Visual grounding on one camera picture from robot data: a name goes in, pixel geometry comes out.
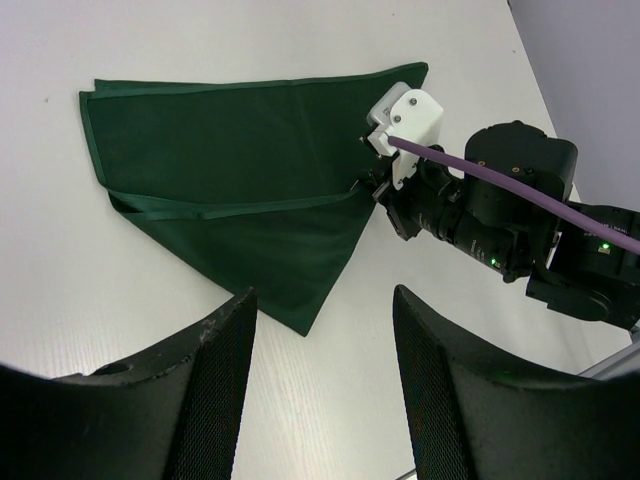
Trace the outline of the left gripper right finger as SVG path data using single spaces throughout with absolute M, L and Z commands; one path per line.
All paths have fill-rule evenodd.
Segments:
M 440 315 L 405 286 L 393 329 L 420 479 L 635 479 L 639 375 L 568 374 Z

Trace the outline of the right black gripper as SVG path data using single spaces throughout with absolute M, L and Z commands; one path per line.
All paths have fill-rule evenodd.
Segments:
M 359 175 L 359 184 L 373 200 L 383 206 L 396 234 L 405 241 L 426 230 L 442 240 L 440 224 L 446 210 L 461 196 L 462 180 L 452 175 L 446 166 L 419 157 L 413 175 L 393 185 L 392 161 L 399 157 L 378 156 L 371 170 Z

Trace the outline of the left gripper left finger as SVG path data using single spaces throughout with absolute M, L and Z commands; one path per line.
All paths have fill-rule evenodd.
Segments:
M 256 332 L 257 298 L 89 375 L 1 369 L 5 479 L 228 479 Z

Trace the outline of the dark green cloth napkin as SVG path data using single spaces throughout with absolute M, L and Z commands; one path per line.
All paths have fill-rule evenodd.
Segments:
M 79 93 L 112 207 L 207 279 L 253 288 L 307 335 L 373 213 L 370 108 L 418 61 L 338 77 L 225 84 L 96 80 Z

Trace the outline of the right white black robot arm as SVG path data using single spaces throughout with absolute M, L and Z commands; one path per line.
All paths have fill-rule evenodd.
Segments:
M 532 190 L 504 189 L 471 174 L 461 178 L 432 158 L 395 189 L 390 158 L 360 176 L 404 239 L 427 231 L 488 268 L 504 282 L 527 279 L 528 297 L 548 309 L 584 321 L 602 321 L 627 331 L 639 326 L 639 256 L 578 221 L 639 237 L 639 214 L 570 200 L 576 146 L 520 121 L 475 133 L 464 158 Z

